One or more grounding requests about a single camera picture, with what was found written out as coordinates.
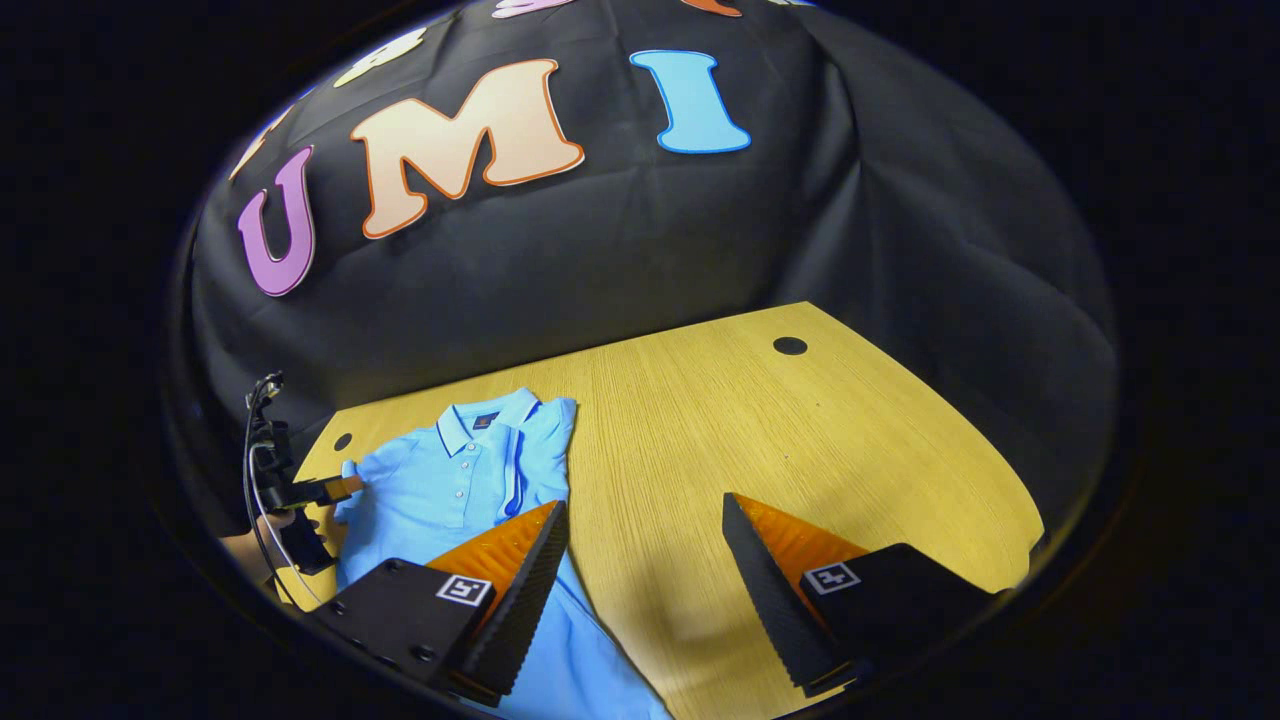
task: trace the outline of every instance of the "person's hand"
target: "person's hand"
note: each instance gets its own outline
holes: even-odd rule
[[[243,536],[233,536],[223,539],[223,547],[236,559],[236,562],[244,570],[244,574],[255,584],[261,584],[271,577],[273,568],[288,568],[289,561],[284,559],[280,550],[275,546],[271,539],[271,533],[268,529],[268,524],[275,529],[279,534],[282,529],[293,524],[294,512],[282,512],[279,515],[260,515],[257,518],[257,529],[262,533],[262,542],[266,544],[266,552],[271,556],[271,564],[268,565],[266,560],[262,557],[262,550],[257,546],[257,538],[253,536],[253,530],[244,533]],[[320,523],[311,520],[312,528],[319,528]],[[325,542],[325,537],[320,536],[320,542]]]

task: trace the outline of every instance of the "black fabric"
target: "black fabric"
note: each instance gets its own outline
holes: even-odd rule
[[[342,407],[809,300],[955,405],[1027,483],[1046,527],[1061,521],[1105,456],[1117,366],[1105,282],[1069,199],[998,118],[904,51],[815,8],[739,5],[742,18],[727,19],[682,3],[577,0],[495,20],[480,3],[358,83],[332,87],[355,58],[317,77],[202,209],[192,320],[227,411],[238,416],[253,380],[283,370],[275,419],[303,456]],[[750,147],[660,149],[662,97],[628,63],[652,49],[714,56]],[[534,58],[559,63],[550,94],[582,165],[494,187],[480,177],[483,143],[463,197],[411,172],[426,214],[365,238],[353,126],[407,97],[452,117],[485,72]],[[306,145],[316,256],[273,299],[250,275],[236,222]],[[243,149],[228,150],[228,172]],[[280,208],[265,211],[275,251],[288,236]]]

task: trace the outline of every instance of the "shirt sleeve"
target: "shirt sleeve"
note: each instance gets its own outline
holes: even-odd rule
[[[568,500],[568,442],[576,415],[573,398],[557,397],[520,428],[524,437],[517,464],[536,505]]]
[[[387,445],[379,447],[378,450],[370,452],[364,460],[357,465],[351,460],[344,460],[342,464],[342,477],[349,478],[351,475],[360,475],[365,486],[375,486],[381,478],[393,475],[404,459],[417,447],[419,437],[417,433],[411,433],[404,437],[396,438]],[[365,497],[365,491],[360,489],[352,493],[351,497],[343,500],[333,510],[333,520],[335,523],[346,524],[353,515],[357,507],[360,507],[361,500]]]

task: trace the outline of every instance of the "black cable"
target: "black cable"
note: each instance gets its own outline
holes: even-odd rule
[[[257,519],[253,518],[253,497],[248,484],[248,464],[253,461],[252,457],[253,451],[250,443],[250,439],[252,438],[253,434],[253,414],[257,410],[257,404],[261,401],[261,395],[270,386],[270,383],[274,382],[273,379],[275,378],[275,375],[276,373],[273,373],[266,378],[259,380],[257,384],[253,386],[253,392],[250,393],[248,420],[244,423],[244,456],[243,456],[243,462],[241,464],[241,479],[244,487],[244,511],[248,512],[248,524],[252,525],[253,537],[257,539],[257,548],[262,552],[262,559],[266,561],[268,569],[271,570],[271,579],[274,579],[275,584],[284,591],[284,596],[289,598],[289,602],[293,603],[293,607],[302,610],[302,606],[298,605],[298,601],[293,600],[293,593],[289,592],[288,585],[284,584],[284,580],[282,580],[280,575],[275,571],[275,564],[271,562],[271,553],[268,552],[266,543],[262,541],[262,530],[261,528],[257,527]]]

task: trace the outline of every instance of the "wooden table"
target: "wooden table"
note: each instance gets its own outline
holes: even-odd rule
[[[808,350],[774,350],[783,336]],[[827,697],[806,700],[773,653],[721,536],[724,492],[868,550],[909,542],[989,592],[1025,577],[1043,530],[1025,487],[977,429],[808,302],[342,410],[298,478],[338,474],[342,460],[430,427],[451,404],[520,387],[579,402],[570,552],[604,625],[681,720],[774,717]],[[346,433],[349,445],[335,451]],[[332,509],[308,512],[339,553]],[[332,597],[333,569],[308,584]]]

